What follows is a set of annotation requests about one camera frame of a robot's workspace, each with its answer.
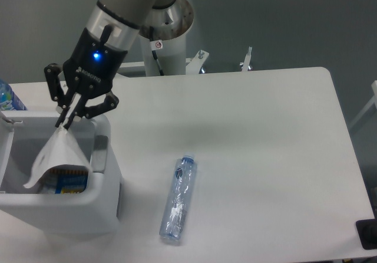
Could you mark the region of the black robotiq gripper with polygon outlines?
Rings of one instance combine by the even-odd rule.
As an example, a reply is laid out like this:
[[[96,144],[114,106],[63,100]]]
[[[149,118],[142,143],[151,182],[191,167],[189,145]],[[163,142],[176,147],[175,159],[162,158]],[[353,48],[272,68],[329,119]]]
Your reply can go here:
[[[115,49],[107,44],[113,29],[113,27],[105,27],[97,39],[87,28],[84,28],[71,57],[63,64],[63,69],[56,63],[44,68],[51,100],[58,105],[59,118],[55,127],[63,124],[63,128],[68,130],[75,120],[81,118],[89,120],[117,108],[119,99],[110,90],[127,51]],[[59,79],[62,72],[68,87],[66,93]],[[81,97],[68,120],[65,121],[76,93]],[[88,99],[104,94],[106,95],[102,103],[86,106]]]

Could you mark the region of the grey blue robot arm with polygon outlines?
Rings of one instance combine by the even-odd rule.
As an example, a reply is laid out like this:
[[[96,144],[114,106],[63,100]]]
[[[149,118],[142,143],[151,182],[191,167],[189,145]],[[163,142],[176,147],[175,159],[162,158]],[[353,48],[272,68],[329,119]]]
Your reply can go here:
[[[44,70],[59,112],[56,125],[69,128],[118,106],[113,79],[136,38],[148,76],[185,74],[193,23],[188,0],[97,0],[69,59]]]

